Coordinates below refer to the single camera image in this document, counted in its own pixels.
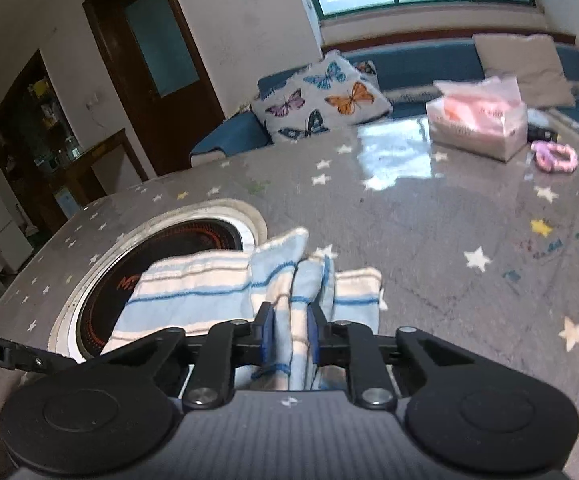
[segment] pink bracelet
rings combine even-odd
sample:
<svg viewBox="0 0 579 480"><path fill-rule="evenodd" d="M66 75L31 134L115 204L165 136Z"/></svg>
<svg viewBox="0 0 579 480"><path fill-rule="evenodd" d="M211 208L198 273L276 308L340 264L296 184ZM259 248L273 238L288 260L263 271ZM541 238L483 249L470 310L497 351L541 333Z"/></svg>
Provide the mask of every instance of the pink bracelet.
<svg viewBox="0 0 579 480"><path fill-rule="evenodd" d="M531 143L531 149L536 153L537 166L547 173L552 171L572 173L578 167L578 155L569 144L535 140L535 142Z"/></svg>

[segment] purple butterfly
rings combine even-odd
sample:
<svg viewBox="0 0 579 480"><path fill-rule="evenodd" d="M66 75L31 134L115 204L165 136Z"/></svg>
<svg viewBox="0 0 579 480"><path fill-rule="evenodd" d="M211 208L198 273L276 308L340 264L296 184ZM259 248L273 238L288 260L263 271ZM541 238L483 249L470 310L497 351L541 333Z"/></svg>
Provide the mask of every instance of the purple butterfly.
<svg viewBox="0 0 579 480"><path fill-rule="evenodd" d="M265 111L268 114L274 114L276 117L286 117L291 110L298 110L305 104L305 100L300 96L301 89L299 88L289 96L289 99L282 105L273 105Z"/></svg>

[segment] black butterfly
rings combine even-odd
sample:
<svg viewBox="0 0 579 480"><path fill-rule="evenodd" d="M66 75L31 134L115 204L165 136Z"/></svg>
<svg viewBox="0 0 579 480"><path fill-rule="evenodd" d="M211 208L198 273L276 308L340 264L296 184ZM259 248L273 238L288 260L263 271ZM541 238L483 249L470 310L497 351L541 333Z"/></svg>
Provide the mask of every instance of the black butterfly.
<svg viewBox="0 0 579 480"><path fill-rule="evenodd" d="M312 134L322 134L328 132L329 128L323 124L323 116L318 110L314 110L309 114L307 120L307 127L304 130L297 130L296 128L279 128L278 132L287 137L287 139L301 139L302 137L310 137Z"/></svg>

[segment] folded cloth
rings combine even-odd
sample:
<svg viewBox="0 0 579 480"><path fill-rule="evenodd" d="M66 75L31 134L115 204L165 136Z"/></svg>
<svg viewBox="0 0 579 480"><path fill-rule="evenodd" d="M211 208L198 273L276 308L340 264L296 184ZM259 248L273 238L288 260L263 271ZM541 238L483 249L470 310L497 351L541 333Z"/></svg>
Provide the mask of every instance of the folded cloth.
<svg viewBox="0 0 579 480"><path fill-rule="evenodd" d="M381 275L376 269L334 273L322 253L305 256L308 232L296 228L251 253L206 251L167 258L145 271L104 352L170 326L202 335L216 323L253 320L261 304L274 307L274 345L264 367L236 370L236 388L311 389L307 305L317 297L327 319L349 319L378 331Z"/></svg>

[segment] orange butterfly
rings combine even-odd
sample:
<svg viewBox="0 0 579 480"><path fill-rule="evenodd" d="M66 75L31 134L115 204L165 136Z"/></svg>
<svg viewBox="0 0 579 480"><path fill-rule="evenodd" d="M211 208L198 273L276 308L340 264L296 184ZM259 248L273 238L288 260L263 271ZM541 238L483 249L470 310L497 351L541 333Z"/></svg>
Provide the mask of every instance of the orange butterfly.
<svg viewBox="0 0 579 480"><path fill-rule="evenodd" d="M361 108L361 102L373 103L374 96L367 91L367 87L361 82L354 83L350 95L332 95L325 98L327 104L338 108L341 115L352 115L356 111L356 106Z"/></svg>

